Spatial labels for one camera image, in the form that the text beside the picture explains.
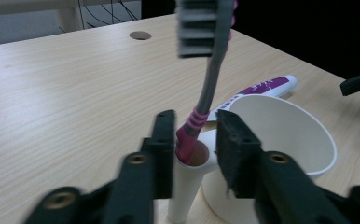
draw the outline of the toothpaste tube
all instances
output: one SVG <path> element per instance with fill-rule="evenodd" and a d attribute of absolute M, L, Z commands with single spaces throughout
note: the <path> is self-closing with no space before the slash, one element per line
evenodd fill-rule
<path fill-rule="evenodd" d="M 237 99 L 239 99 L 244 95 L 261 94 L 261 95 L 280 97 L 293 90 L 296 86 L 297 86 L 297 79 L 291 75 L 287 75 L 284 77 L 276 77 L 274 79 L 265 82 L 260 82 L 256 85 L 253 85 L 239 92 L 238 94 L 234 95 L 232 98 L 227 100 L 224 104 L 210 111 L 207 121 L 217 120 L 217 117 L 215 116 L 217 110 L 219 109 L 228 110 L 229 106 L 232 105 L 233 102 L 235 102 Z"/>

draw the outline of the table surface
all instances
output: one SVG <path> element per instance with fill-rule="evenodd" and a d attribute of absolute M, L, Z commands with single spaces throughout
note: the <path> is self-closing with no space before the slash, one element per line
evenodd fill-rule
<path fill-rule="evenodd" d="M 177 59 L 174 16 L 0 45 L 0 223 L 21 223 L 62 186 L 89 192 L 115 178 L 160 111 L 179 127 L 198 101 L 206 59 Z M 144 31 L 148 40 L 130 38 Z M 336 77 L 235 31 L 213 106 L 252 84 L 288 74 L 287 100 L 318 118 L 339 150 L 317 180 L 346 195 L 360 185 L 360 92 L 343 97 Z M 157 223 L 167 200 L 157 202 Z M 187 223 L 222 223 L 199 192 Z"/>

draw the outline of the white plastic cup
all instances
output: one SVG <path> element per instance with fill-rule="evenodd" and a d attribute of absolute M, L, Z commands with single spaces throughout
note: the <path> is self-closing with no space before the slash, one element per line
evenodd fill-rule
<path fill-rule="evenodd" d="M 335 142 L 323 124 L 286 100 L 245 95 L 229 111 L 242 118 L 262 142 L 265 151 L 288 154 L 312 180 L 328 171 L 337 159 Z M 209 206 L 228 223 L 258 223 L 254 200 L 236 199 L 232 193 L 227 195 L 227 185 L 219 169 L 203 178 L 202 189 Z"/>

